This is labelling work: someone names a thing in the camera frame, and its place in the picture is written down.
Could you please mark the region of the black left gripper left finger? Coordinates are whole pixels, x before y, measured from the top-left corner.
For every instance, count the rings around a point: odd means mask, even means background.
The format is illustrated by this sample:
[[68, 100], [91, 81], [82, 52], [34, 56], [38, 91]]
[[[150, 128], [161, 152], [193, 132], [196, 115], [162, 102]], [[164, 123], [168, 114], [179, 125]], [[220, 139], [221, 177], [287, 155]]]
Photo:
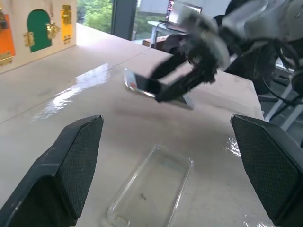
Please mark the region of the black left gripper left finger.
[[95, 173], [101, 115], [77, 120], [30, 167], [0, 209], [0, 227], [74, 227]]

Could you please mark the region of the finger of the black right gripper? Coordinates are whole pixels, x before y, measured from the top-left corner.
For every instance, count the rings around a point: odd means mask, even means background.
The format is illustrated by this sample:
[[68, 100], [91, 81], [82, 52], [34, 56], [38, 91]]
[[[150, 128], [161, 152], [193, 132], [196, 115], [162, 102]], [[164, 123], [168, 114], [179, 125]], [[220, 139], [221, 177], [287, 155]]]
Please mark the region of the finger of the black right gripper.
[[156, 95], [155, 100], [157, 102], [172, 101], [204, 82], [209, 82], [209, 72], [205, 70], [194, 70], [164, 88]]
[[176, 54], [172, 55], [169, 58], [165, 59], [161, 63], [159, 63], [152, 71], [151, 75], [148, 77], [148, 80], [156, 81], [160, 78], [163, 78], [173, 71], [176, 70], [177, 67], [182, 65], [187, 61], [187, 57], [184, 54]]

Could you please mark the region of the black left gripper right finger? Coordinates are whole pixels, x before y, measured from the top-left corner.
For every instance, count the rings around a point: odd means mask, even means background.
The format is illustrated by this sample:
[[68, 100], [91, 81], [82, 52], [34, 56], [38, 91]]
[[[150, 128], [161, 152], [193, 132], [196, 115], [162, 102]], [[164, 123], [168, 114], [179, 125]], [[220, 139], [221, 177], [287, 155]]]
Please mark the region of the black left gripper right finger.
[[303, 150], [277, 125], [231, 117], [245, 172], [276, 227], [303, 227]]

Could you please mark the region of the white smartphone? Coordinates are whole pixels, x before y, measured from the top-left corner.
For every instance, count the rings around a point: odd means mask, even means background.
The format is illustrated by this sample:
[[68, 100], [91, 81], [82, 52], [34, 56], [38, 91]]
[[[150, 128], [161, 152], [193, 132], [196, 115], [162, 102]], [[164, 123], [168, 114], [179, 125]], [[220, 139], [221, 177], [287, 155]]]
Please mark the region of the white smartphone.
[[[157, 80], [146, 78], [142, 75], [136, 74], [129, 69], [124, 69], [124, 84], [126, 90], [135, 92], [144, 97], [155, 99], [156, 95], [162, 90], [167, 88], [166, 84], [163, 84]], [[186, 96], [180, 96], [177, 99], [166, 102], [170, 105], [179, 106], [183, 109], [193, 110], [194, 104], [192, 100]]]

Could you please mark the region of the clear plastic phone case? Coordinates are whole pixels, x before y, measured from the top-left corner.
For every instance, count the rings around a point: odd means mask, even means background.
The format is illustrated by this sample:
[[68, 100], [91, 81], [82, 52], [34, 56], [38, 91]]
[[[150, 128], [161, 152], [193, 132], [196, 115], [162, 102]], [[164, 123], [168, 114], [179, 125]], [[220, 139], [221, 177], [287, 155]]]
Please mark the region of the clear plastic phone case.
[[192, 159], [156, 145], [113, 198], [111, 227], [170, 227], [193, 169]]

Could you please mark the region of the white background desk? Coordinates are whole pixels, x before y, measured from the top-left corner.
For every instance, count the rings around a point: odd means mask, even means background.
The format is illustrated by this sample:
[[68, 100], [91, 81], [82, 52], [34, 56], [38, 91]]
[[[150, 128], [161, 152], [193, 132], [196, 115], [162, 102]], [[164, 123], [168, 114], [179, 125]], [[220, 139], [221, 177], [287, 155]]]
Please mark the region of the white background desk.
[[157, 21], [148, 21], [148, 24], [152, 26], [150, 48], [154, 48], [154, 49], [156, 48], [158, 32], [164, 33], [165, 35], [184, 35], [184, 33], [180, 31], [167, 29], [165, 23], [161, 23]]

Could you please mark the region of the monitor on background desk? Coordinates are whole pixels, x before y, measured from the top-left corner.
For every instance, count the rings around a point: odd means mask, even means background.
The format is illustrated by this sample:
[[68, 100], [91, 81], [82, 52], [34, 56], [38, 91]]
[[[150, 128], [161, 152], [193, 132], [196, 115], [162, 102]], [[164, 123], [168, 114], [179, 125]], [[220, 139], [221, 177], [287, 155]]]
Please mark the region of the monitor on background desk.
[[166, 17], [164, 21], [165, 27], [168, 30], [174, 30], [178, 32], [185, 32], [185, 29], [180, 25], [182, 19], [190, 11], [195, 11], [197, 14], [201, 14], [202, 7], [196, 6], [181, 0], [169, 0]]

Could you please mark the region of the clear plastic film piece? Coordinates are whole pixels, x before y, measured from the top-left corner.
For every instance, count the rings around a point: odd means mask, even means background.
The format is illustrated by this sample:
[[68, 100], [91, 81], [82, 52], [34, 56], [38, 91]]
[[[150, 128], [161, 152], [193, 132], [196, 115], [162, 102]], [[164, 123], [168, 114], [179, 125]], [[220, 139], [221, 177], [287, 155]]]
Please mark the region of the clear plastic film piece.
[[246, 214], [243, 218], [242, 227], [273, 227], [272, 222], [259, 214]]

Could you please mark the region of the yellow board door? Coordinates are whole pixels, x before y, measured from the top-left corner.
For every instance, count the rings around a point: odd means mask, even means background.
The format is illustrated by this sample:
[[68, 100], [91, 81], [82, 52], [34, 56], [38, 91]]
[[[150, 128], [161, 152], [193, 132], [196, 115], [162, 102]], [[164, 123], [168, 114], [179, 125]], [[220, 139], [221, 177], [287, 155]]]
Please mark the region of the yellow board door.
[[63, 43], [69, 44], [72, 37], [71, 5], [65, 4], [61, 10], [61, 31]]

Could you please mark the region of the green arched board door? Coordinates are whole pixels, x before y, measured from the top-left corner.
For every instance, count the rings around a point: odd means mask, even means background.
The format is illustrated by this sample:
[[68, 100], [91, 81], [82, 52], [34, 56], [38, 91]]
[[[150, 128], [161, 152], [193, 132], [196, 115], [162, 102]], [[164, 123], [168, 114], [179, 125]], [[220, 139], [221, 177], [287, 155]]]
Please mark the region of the green arched board door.
[[42, 9], [36, 9], [29, 13], [27, 18], [28, 32], [33, 33], [34, 45], [30, 47], [31, 52], [52, 46], [52, 40], [48, 38], [47, 26], [50, 23], [48, 13]]

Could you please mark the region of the orange board door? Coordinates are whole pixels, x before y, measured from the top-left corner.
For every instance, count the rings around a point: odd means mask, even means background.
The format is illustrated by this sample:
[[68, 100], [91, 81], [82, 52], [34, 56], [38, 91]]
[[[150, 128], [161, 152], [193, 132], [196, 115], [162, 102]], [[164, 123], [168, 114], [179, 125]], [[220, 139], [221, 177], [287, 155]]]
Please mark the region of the orange board door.
[[9, 15], [4, 15], [7, 22], [7, 28], [0, 30], [0, 54], [9, 52], [11, 56], [16, 55]]

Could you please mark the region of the wooden busy board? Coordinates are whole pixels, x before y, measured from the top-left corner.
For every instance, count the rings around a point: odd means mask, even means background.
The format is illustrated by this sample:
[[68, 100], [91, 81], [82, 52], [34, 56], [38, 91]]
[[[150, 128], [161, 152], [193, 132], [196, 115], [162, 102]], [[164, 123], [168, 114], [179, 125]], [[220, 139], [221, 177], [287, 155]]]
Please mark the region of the wooden busy board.
[[[72, 37], [71, 42], [66, 45], [63, 43], [61, 31], [61, 10], [65, 4], [71, 5], [72, 11]], [[28, 32], [27, 18], [36, 9], [46, 11], [50, 17], [50, 23], [46, 26], [52, 46], [31, 52], [34, 38], [33, 33]], [[7, 28], [5, 14], [9, 15], [16, 55], [11, 56], [9, 52], [0, 54], [0, 74], [76, 44], [77, 0], [0, 0], [0, 30]]]

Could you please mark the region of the dark window frame pillar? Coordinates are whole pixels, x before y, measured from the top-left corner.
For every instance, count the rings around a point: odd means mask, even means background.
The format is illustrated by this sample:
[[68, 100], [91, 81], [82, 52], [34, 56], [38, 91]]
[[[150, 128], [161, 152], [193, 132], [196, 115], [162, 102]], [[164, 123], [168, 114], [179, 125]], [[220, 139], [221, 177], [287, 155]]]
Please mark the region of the dark window frame pillar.
[[113, 0], [111, 34], [132, 40], [137, 0]]

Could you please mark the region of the white metal frame desk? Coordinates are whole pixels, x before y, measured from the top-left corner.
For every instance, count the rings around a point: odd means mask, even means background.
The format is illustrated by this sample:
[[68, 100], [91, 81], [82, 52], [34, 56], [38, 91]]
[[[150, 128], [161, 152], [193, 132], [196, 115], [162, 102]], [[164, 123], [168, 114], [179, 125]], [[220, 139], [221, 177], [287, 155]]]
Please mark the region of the white metal frame desk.
[[303, 67], [297, 70], [288, 69], [281, 60], [277, 60], [276, 69], [285, 74], [282, 78], [286, 79], [288, 84], [285, 85], [285, 90], [281, 95], [274, 95], [273, 100], [276, 102], [266, 114], [265, 121], [270, 122], [287, 108], [293, 107], [294, 110], [281, 125], [281, 128], [287, 131], [303, 112]]

